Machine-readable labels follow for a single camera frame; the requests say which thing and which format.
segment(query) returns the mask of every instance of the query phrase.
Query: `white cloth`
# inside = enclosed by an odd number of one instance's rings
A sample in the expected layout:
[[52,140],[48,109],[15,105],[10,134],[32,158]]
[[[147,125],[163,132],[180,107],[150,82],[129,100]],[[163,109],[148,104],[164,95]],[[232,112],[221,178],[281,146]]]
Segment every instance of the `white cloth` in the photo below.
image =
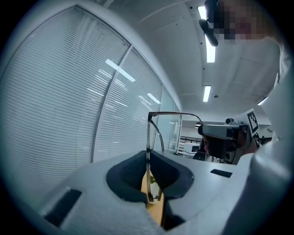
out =
[[[277,73],[274,88],[285,77],[288,70],[290,69],[291,63],[292,63],[291,56],[288,53],[288,50],[286,49],[285,45],[283,44],[282,46],[280,46],[280,71]],[[274,132],[272,134],[272,141],[276,141],[276,140],[277,140],[277,135],[276,135],[276,132]]]

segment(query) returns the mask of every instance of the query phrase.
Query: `fluorescent light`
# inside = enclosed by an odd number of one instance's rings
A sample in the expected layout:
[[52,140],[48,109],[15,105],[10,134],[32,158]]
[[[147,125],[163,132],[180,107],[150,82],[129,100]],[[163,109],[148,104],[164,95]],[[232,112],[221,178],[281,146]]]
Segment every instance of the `fluorescent light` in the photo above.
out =
[[258,105],[262,105],[263,102],[266,101],[267,98],[263,99],[261,102],[258,103]]
[[142,103],[143,105],[145,105],[145,107],[146,107],[147,109],[149,109],[150,111],[153,111],[153,110],[148,106],[148,104],[144,103],[143,101],[141,101],[141,103]]
[[111,76],[109,73],[105,72],[105,71],[102,70],[102,69],[99,69],[98,72],[104,74],[105,76],[107,76],[107,77],[109,77],[109,78],[112,78],[112,76]]
[[120,117],[117,117],[115,115],[111,115],[111,116],[114,117],[114,118],[123,119],[122,117],[120,118]]
[[160,101],[156,99],[151,93],[148,93],[147,96],[149,96],[151,99],[153,99],[156,103],[160,104]]
[[[206,9],[205,6],[199,6],[198,11],[201,19],[206,20]],[[205,35],[205,44],[206,44],[206,61],[207,63],[215,62],[215,46],[212,46]]]
[[120,80],[115,79],[115,82],[118,83],[119,85],[125,87],[125,84],[123,82],[121,82]]
[[145,100],[141,95],[139,96],[142,100],[144,100],[145,102],[147,102],[149,105],[151,105],[151,103],[149,103],[147,100]]
[[207,63],[214,63],[215,62],[215,46],[212,46],[205,36],[205,43],[206,43],[206,61]]
[[135,79],[130,76],[125,70],[123,70],[122,68],[119,69],[119,72],[124,75],[128,80],[130,80],[131,82],[135,82]]
[[206,9],[205,9],[205,6],[199,6],[198,7],[198,11],[199,11],[199,14],[200,14],[201,19],[206,20]]
[[120,104],[120,105],[123,105],[123,106],[127,107],[127,105],[125,105],[125,104],[123,104],[123,103],[121,103],[121,102],[118,102],[118,101],[114,101],[114,102],[116,102],[116,103],[118,103],[118,104]]
[[105,61],[105,63],[107,63],[108,65],[110,65],[112,68],[116,69],[119,73],[121,73],[122,75],[124,75],[131,82],[135,82],[135,79],[132,76],[130,76],[125,70],[123,70],[122,68],[120,68],[118,65],[116,65],[111,60],[107,59]]
[[101,78],[100,76],[98,76],[97,74],[95,75],[97,77],[98,80],[102,81],[104,84],[108,85],[108,81],[106,81],[105,79]]
[[87,88],[87,90],[92,91],[92,92],[96,93],[97,95],[104,96],[104,95],[102,95],[101,93],[99,93],[99,92],[97,92],[97,91],[94,91],[94,90],[92,90],[92,89],[90,89],[90,88]]
[[110,108],[115,108],[114,106],[112,106],[112,105],[106,105],[107,107],[110,107]]
[[105,61],[108,65],[110,65],[112,68],[114,68],[115,70],[117,70],[119,67],[114,63],[112,62],[111,60],[107,59]]
[[211,86],[205,86],[203,102],[207,102],[210,94]]

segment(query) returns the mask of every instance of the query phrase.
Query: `person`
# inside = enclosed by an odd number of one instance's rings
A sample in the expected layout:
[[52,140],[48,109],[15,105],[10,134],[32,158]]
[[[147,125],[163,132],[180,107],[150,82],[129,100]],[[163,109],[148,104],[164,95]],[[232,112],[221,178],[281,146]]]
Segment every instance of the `person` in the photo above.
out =
[[[219,20],[223,20],[221,24],[225,29],[220,29],[220,33],[230,32],[234,34],[235,40],[261,40],[270,38],[280,48],[280,69],[276,76],[274,88],[279,84],[279,81],[288,72],[292,60],[289,53],[289,48],[282,34],[280,34],[274,21],[270,15],[262,8],[262,6],[255,0],[219,0],[217,2],[219,10]],[[273,133],[272,141],[277,139],[275,132]],[[239,134],[237,140],[240,147],[244,145],[244,136]],[[205,151],[209,154],[209,142],[206,136],[204,136]],[[243,154],[254,153],[257,150],[257,146],[254,141],[243,152]]]

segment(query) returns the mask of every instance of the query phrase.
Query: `black label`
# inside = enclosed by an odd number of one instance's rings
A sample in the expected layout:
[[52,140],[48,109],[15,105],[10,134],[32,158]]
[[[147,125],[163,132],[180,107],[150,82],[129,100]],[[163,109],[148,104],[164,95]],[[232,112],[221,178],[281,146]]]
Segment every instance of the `black label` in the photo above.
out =
[[247,116],[248,116],[248,120],[249,120],[249,123],[250,123],[252,133],[254,133],[258,129],[258,123],[257,123],[257,120],[256,120],[256,116],[255,116],[253,111],[248,113]]

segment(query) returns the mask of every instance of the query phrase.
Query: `window blinds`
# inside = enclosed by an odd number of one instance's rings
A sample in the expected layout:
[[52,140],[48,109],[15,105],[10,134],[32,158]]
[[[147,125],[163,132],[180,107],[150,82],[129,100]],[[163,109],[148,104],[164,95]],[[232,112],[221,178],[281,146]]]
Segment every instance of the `window blinds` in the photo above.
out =
[[[131,50],[122,69],[127,74],[119,73],[113,81],[104,115],[99,120],[94,161],[145,150],[148,113],[160,108],[162,84],[136,50]],[[151,143],[154,139],[152,128]]]
[[[4,164],[30,206],[90,162],[98,113],[116,71],[105,61],[119,64],[129,46],[75,7],[39,26],[11,59],[0,84]],[[116,91],[113,102],[124,92]],[[135,111],[139,116],[140,107]]]

